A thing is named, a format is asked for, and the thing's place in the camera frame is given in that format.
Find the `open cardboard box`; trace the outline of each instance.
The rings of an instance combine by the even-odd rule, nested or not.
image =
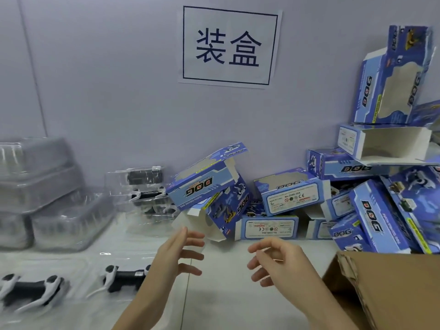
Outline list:
[[[428,153],[431,133],[426,127],[343,125],[338,146],[363,165],[438,165]]]
[[[438,329],[440,257],[338,251],[324,283],[360,330]]]

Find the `left hand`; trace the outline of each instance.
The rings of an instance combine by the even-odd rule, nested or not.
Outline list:
[[[188,231],[183,227],[171,236],[157,251],[150,270],[135,299],[147,299],[154,305],[154,315],[151,321],[156,324],[165,309],[168,296],[176,277],[181,273],[201,275],[195,266],[179,263],[180,258],[189,258],[202,261],[205,256],[193,250],[184,250],[186,245],[203,247],[205,235],[196,231]]]

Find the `yellow label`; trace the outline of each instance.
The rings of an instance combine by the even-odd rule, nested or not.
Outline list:
[[[377,114],[379,113],[379,108],[381,106],[382,94],[377,97],[376,108],[374,109],[373,123],[376,122]]]
[[[214,200],[217,199],[217,197],[220,195],[220,192],[217,192],[216,194],[214,194],[212,196],[212,198],[206,203],[205,206],[203,206],[201,209],[207,209],[209,206],[211,206],[211,204],[214,202]]]
[[[221,160],[217,160],[217,161],[211,163],[210,165],[207,165],[206,167],[200,169],[199,171],[196,171],[195,174],[198,174],[199,172],[202,172],[202,171],[205,170],[206,168],[209,168],[210,166],[212,166],[212,165],[214,165],[214,164],[216,164],[216,163],[219,163],[220,161],[221,161]]]
[[[424,251],[424,253],[432,253],[431,249],[429,248],[429,245],[426,243],[425,239],[421,235],[420,230],[418,230],[417,226],[415,225],[414,221],[411,218],[407,218],[407,222],[411,226],[414,233],[417,235],[417,238],[421,242],[421,247]]]

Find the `paper sign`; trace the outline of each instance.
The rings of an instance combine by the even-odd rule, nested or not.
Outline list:
[[[270,84],[281,12],[184,6],[179,23],[179,82],[247,88]]]

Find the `right hand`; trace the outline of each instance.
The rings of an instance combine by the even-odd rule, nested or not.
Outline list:
[[[256,256],[247,267],[254,270],[261,265],[251,279],[260,281],[262,287],[274,285],[309,319],[319,317],[315,313],[321,304],[325,307],[335,302],[300,246],[270,237],[252,244],[248,251]]]

